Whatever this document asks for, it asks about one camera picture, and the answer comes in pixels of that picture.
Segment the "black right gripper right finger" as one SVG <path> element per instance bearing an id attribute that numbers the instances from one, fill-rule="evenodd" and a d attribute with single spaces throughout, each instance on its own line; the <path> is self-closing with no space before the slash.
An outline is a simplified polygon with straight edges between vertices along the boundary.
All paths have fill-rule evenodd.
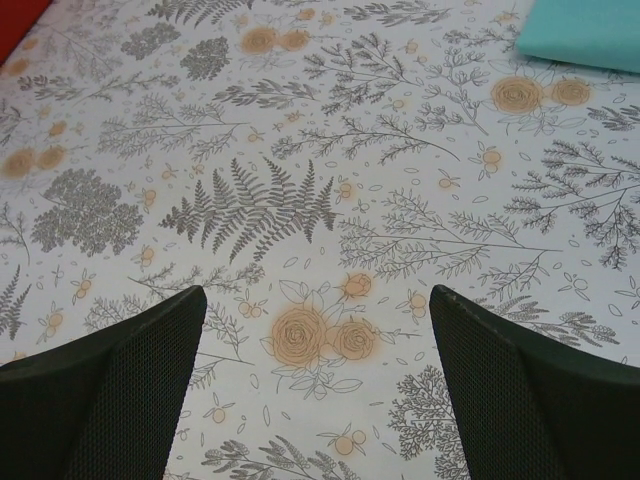
<path id="1" fill-rule="evenodd" d="M 444 285 L 429 309 L 472 478 L 638 478 L 638 368 L 521 327 Z"/>

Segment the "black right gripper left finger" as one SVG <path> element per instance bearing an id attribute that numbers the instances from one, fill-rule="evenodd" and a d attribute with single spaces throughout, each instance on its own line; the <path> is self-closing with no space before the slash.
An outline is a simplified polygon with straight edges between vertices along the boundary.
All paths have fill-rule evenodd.
<path id="1" fill-rule="evenodd" d="M 2 478 L 162 478 L 206 308 L 193 286 L 2 366 Z"/>

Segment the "teal t shirt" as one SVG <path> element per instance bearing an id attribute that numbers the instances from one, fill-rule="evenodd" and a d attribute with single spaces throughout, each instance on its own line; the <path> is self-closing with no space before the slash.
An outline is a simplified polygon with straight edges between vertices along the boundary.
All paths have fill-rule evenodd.
<path id="1" fill-rule="evenodd" d="M 639 72 L 637 0 L 536 0 L 516 40 L 519 54 Z"/>

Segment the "floral tablecloth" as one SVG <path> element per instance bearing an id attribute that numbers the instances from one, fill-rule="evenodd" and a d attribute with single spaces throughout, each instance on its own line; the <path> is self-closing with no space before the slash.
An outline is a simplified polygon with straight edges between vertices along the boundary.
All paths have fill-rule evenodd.
<path id="1" fill-rule="evenodd" d="M 208 298 L 168 479 L 465 479 L 444 284 L 639 363 L 639 79 L 527 1 L 55 1 L 1 68 L 1 360 Z"/>

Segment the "red plastic bin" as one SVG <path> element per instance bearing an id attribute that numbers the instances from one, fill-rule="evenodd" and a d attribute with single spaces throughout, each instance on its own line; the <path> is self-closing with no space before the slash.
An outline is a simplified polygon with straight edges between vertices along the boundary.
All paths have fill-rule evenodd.
<path id="1" fill-rule="evenodd" d="M 4 63 L 52 0 L 0 0 L 0 58 Z"/>

